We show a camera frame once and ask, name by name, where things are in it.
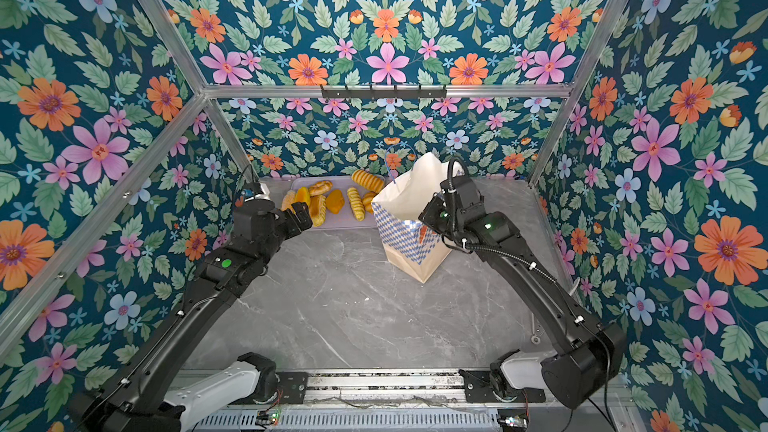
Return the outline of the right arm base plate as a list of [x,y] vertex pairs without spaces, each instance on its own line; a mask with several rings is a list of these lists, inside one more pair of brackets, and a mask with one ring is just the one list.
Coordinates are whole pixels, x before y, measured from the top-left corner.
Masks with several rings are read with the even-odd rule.
[[469,403],[544,403],[545,391],[536,388],[514,389],[504,380],[496,384],[489,370],[459,369],[464,382],[465,400]]

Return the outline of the checkered paper bag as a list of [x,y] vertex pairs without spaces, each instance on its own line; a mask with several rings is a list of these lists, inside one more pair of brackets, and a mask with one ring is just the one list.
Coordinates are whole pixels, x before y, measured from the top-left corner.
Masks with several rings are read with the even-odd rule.
[[424,284],[451,249],[441,236],[419,220],[440,191],[448,165],[428,152],[413,167],[384,187],[372,200],[376,226],[388,261]]

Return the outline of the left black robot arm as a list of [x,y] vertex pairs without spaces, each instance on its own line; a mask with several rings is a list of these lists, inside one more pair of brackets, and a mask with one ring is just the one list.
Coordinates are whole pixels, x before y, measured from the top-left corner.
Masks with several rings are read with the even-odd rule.
[[233,212],[230,240],[198,265],[172,313],[104,385],[72,397],[68,410],[76,430],[190,431],[239,399],[277,397],[276,364],[257,353],[245,353],[185,389],[171,389],[208,331],[266,274],[282,243],[313,225],[306,203],[281,209],[260,184],[252,187],[253,196]]

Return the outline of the large striped loaf bread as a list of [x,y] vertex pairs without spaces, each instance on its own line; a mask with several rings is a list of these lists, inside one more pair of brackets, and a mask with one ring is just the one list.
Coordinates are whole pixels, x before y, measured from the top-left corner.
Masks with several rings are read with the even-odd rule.
[[356,184],[375,194],[380,193],[386,186],[386,182],[370,172],[357,170],[351,175],[351,179]]

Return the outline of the orange pointed bread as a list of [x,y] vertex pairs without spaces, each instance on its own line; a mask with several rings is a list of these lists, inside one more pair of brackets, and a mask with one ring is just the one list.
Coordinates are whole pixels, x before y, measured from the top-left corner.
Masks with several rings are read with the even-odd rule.
[[333,189],[326,197],[326,209],[328,212],[337,215],[345,205],[345,197],[341,190]]

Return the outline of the lilac plastic tray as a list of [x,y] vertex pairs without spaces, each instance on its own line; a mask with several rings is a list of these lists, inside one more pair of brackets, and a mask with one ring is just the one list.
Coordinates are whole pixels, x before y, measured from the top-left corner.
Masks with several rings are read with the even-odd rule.
[[329,177],[289,177],[288,179],[275,179],[275,178],[261,178],[260,182],[268,187],[270,190],[271,199],[280,206],[282,200],[289,190],[297,191],[301,187],[307,187],[314,185],[320,181],[330,181],[332,183],[332,190],[341,190],[344,198],[345,205],[338,214],[333,214],[330,211],[326,212],[326,220],[320,227],[313,228],[314,231],[330,231],[330,230],[352,230],[352,229],[375,229],[376,222],[372,213],[365,212],[365,218],[362,221],[357,221],[354,213],[349,206],[347,190],[350,187],[354,187],[360,196],[363,198],[368,190],[361,185],[355,183],[350,176],[329,176]]

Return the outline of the pale ridged long bread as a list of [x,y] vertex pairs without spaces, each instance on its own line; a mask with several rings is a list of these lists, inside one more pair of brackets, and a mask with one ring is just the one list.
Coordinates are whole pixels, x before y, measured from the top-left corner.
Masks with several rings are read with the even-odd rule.
[[353,216],[357,221],[363,221],[365,219],[366,211],[358,190],[355,187],[348,188],[347,197]]

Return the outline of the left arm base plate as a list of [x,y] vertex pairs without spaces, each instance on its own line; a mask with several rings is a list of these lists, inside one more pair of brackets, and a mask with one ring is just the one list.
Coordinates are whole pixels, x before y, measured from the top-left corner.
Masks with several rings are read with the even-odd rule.
[[307,372],[275,372],[259,383],[249,396],[238,399],[233,405],[271,406],[274,404],[302,404],[308,387]]

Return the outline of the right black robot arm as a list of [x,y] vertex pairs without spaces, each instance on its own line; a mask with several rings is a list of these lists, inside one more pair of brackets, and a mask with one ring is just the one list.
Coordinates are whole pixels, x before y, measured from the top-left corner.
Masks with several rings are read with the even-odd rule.
[[533,313],[549,351],[509,352],[490,366],[495,394],[547,390],[575,410],[619,372],[627,349],[622,327],[586,310],[542,267],[520,230],[503,213],[490,213],[474,181],[444,180],[420,220],[463,253],[474,253],[499,273]]

